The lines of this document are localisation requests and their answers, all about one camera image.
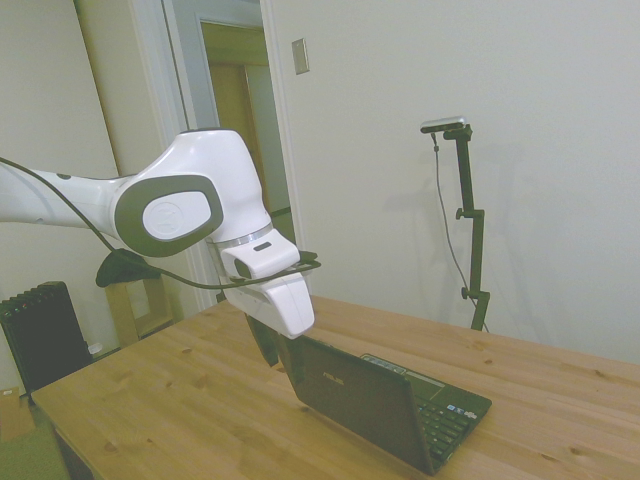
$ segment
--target laptop lid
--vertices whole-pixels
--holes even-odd
[[[277,341],[296,396],[371,443],[433,474],[410,382],[325,343]]]

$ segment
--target switch plate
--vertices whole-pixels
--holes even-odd
[[[304,38],[291,44],[293,48],[293,63],[296,67],[296,75],[309,71],[309,59],[307,58],[307,44]]]

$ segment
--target black cable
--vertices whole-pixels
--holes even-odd
[[[159,267],[154,267],[153,265],[149,265],[147,263],[137,263],[136,261],[134,261],[133,259],[129,258],[128,256],[122,255],[119,251],[119,249],[116,249],[113,245],[111,245],[109,243],[109,241],[105,238],[105,236],[102,234],[102,232],[100,232],[100,230],[98,230],[96,228],[96,226],[91,223],[91,220],[89,220],[73,203],[71,203],[71,201],[65,197],[65,195],[58,190],[55,185],[53,185],[51,182],[49,182],[48,180],[46,180],[45,178],[41,177],[40,175],[38,175],[36,172],[23,167],[22,165],[12,162],[11,160],[7,160],[6,158],[0,157],[0,163],[4,163],[5,165],[8,165],[12,168],[15,168],[16,170],[20,170],[21,172],[26,173],[27,175],[35,178],[36,180],[38,180],[39,182],[43,183],[47,188],[49,188],[53,193],[55,193],[60,200],[62,200],[65,205],[67,205],[78,217],[80,217],[80,219],[85,223],[85,225],[87,225],[87,227],[98,237],[98,239],[109,249],[109,251],[111,253],[114,253],[116,255],[118,255],[120,258],[124,259],[125,261],[133,264],[133,265],[139,265],[139,266],[144,266],[147,269],[150,269],[156,273],[159,273],[161,275],[166,275],[167,277],[171,277],[179,282],[182,282],[186,285],[189,285],[191,287],[195,287],[195,288],[200,288],[203,290],[225,290],[228,288],[238,288],[238,287],[244,287],[247,285],[254,285],[257,283],[264,283],[264,282],[268,282],[270,280],[275,280],[276,278],[280,278],[280,277],[284,277],[286,275],[291,275],[293,273],[302,273],[302,272],[306,272],[308,270],[313,270],[314,268],[318,268],[319,266],[321,266],[320,262],[317,262],[315,260],[316,255],[314,253],[311,252],[300,252],[301,256],[301,262],[289,267],[288,269],[285,269],[281,272],[278,272],[274,275],[270,275],[268,277],[264,277],[264,278],[259,278],[259,279],[255,279],[255,280],[246,280],[246,279],[242,279],[238,282],[235,282],[232,279],[232,282],[234,283],[226,283],[226,284],[222,284],[222,285],[208,285],[208,284],[204,284],[204,283],[198,283],[198,282],[194,282],[191,281],[187,278],[181,277],[180,275],[177,275],[173,272],[170,272],[168,270],[165,270],[163,268],[159,268]]]
[[[442,218],[444,219],[444,230],[447,235],[447,244],[449,245],[449,251],[451,252],[451,257],[453,258],[453,263],[456,264],[456,268],[458,269],[458,273],[460,274],[460,278],[462,278],[462,283],[464,284],[464,288],[469,290],[469,285],[467,284],[467,279],[464,277],[464,273],[462,273],[462,268],[460,268],[460,264],[458,263],[458,259],[456,258],[456,253],[453,250],[453,245],[451,244],[451,235],[449,234],[449,222],[447,221],[447,213],[444,208],[444,200],[442,199],[442,189],[440,188],[440,158],[438,156],[438,152],[440,151],[440,147],[438,146],[438,142],[436,140],[436,134],[432,133],[431,138],[433,139],[433,151],[436,154],[436,186],[438,189],[438,198],[440,199],[440,208],[442,209]],[[473,303],[474,308],[478,308],[478,304],[476,301],[468,297]],[[483,322],[484,328],[489,332],[489,327],[486,322]]]

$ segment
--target black laptop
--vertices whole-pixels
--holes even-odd
[[[430,475],[449,460],[491,400],[373,355],[301,336],[278,353],[298,398]]]

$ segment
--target black radiator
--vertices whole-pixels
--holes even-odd
[[[4,300],[0,322],[29,395],[91,363],[64,282]]]

